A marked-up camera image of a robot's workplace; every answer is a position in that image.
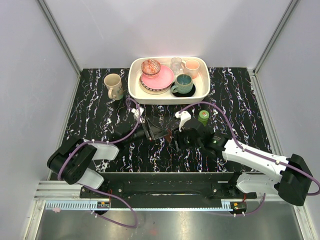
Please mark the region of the green pill bottle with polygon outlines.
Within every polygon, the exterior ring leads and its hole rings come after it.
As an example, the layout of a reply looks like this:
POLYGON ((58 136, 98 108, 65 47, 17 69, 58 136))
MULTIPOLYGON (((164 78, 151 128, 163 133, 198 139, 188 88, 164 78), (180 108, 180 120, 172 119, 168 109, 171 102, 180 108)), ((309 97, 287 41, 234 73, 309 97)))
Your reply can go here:
POLYGON ((204 126, 206 126, 207 123, 208 123, 208 119, 199 118, 198 121, 199 121, 200 123, 202 123, 204 126))

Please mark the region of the brown pill organizer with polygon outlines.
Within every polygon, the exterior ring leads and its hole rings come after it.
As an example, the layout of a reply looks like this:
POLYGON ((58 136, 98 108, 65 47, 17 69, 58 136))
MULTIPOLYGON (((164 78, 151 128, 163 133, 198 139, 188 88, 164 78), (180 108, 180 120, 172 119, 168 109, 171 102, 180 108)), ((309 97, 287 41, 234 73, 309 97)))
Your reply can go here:
POLYGON ((164 136, 165 140, 170 144, 172 139, 173 139, 173 135, 172 135, 172 131, 170 129, 167 130, 167 134, 164 136))

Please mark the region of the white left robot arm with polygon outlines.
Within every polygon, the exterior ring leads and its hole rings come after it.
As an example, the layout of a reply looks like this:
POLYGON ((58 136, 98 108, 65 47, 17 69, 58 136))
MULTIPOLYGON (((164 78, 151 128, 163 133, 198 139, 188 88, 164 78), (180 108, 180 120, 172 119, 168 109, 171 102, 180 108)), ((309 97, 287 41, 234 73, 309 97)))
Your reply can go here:
POLYGON ((95 170, 89 168, 94 160, 113 161, 131 143, 139 140, 154 141, 161 138, 171 139, 170 130, 160 128, 146 119, 134 132, 127 132, 117 143, 70 137, 48 159, 47 167, 59 175, 61 181, 69 185, 79 184, 90 187, 90 192, 97 198, 103 198, 108 193, 104 178, 95 170))

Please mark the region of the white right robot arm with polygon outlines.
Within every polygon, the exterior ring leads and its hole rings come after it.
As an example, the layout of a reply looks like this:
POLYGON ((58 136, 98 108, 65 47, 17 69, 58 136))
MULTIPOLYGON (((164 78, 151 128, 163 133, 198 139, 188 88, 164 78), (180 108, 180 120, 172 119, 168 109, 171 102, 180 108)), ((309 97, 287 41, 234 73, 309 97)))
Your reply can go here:
POLYGON ((239 163, 259 172, 257 175, 240 173, 236 181, 229 183, 227 192, 232 198, 244 193, 263 193, 278 195, 294 206, 301 207, 305 203, 312 174, 300 155, 286 157, 264 152, 203 125, 176 128, 172 138, 178 151, 199 148, 214 159, 239 163))

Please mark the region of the green bottle cap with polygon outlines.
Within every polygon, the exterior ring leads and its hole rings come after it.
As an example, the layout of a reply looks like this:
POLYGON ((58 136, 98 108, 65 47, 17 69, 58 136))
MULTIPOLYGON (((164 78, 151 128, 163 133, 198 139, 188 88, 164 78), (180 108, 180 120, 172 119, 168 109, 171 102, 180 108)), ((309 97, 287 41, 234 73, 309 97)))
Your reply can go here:
POLYGON ((210 114, 206 110, 201 110, 198 114, 198 120, 199 121, 207 121, 210 117, 210 114))

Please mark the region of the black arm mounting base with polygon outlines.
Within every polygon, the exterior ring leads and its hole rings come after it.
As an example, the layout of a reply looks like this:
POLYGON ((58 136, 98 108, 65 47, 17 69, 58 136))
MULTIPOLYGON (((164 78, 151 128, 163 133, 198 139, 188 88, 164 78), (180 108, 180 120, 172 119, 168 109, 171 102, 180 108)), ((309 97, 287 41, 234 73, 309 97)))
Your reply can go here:
POLYGON ((100 191, 123 199, 134 196, 197 196, 206 199, 257 198, 236 188, 238 172, 105 172, 100 191))

